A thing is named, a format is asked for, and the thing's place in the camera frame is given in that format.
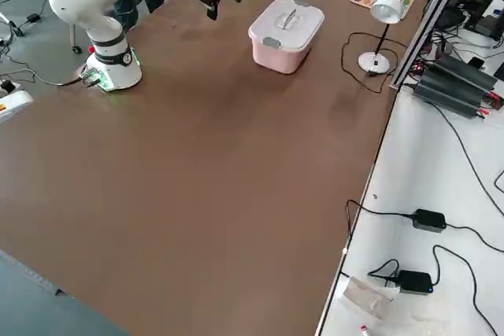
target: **lamp base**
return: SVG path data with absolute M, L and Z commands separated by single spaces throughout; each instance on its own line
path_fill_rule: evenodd
M 384 74 L 391 69 L 391 64 L 382 54 L 363 53 L 358 60 L 359 67 L 366 72 Z

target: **white tabletop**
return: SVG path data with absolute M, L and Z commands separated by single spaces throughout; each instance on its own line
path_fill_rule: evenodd
M 504 112 L 494 111 L 486 120 L 467 120 L 444 112 L 458 129 L 485 186 L 504 208 L 504 194 L 493 186 L 495 177 L 504 169 Z M 447 123 L 431 105 L 412 97 L 410 89 L 402 90 L 396 100 L 364 206 L 378 212 L 411 213 L 418 208 L 442 212 L 448 223 L 476 228 L 488 242 L 504 249 L 504 216 L 481 190 Z M 383 281 L 368 279 L 366 273 L 396 258 L 402 269 L 426 271 L 434 281 L 435 244 L 469 261 L 478 282 L 476 303 L 495 329 L 504 334 L 504 254 L 487 248 L 470 231 L 446 229 L 435 234 L 414 229 L 405 218 L 362 212 L 343 271 L 382 286 Z M 434 293 L 427 297 L 399 294 L 391 314 L 397 323 L 404 323 L 402 328 L 394 325 L 371 329 L 372 336 L 414 336 L 413 317 L 446 322 L 447 334 L 431 336 L 491 334 L 473 307 L 469 269 L 444 251 L 438 255 L 442 278 Z M 341 291 L 345 281 L 339 277 L 336 292 Z M 321 334 L 357 336 L 361 335 L 361 325 L 362 321 L 334 296 Z

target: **container handle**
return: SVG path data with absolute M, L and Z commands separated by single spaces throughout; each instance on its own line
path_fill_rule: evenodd
M 289 22 L 292 20 L 292 17 L 294 17 L 296 14 L 296 8 L 294 8 L 292 10 L 292 12 L 289 14 L 289 16 L 287 16 L 287 19 L 285 20 L 285 23 L 283 23 L 283 27 L 282 29 L 285 30 L 285 28 L 287 27 L 287 25 L 289 24 Z

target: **white lid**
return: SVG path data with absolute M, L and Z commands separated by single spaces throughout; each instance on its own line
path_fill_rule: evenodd
M 311 41 L 324 13 L 299 0 L 275 0 L 249 29 L 249 36 L 265 45 L 299 51 Z

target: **metal frame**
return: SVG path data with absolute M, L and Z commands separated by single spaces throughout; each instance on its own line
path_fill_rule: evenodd
M 415 33 L 415 36 L 411 40 L 411 43 L 402 57 L 401 63 L 395 70 L 395 74 L 391 81 L 392 88 L 398 89 L 401 86 L 408 74 L 409 67 L 411 67 L 413 61 L 420 53 L 421 47 L 424 45 L 428 34 L 431 32 L 448 1 L 449 0 L 432 0 L 425 12 L 420 26 L 417 29 L 417 32 Z

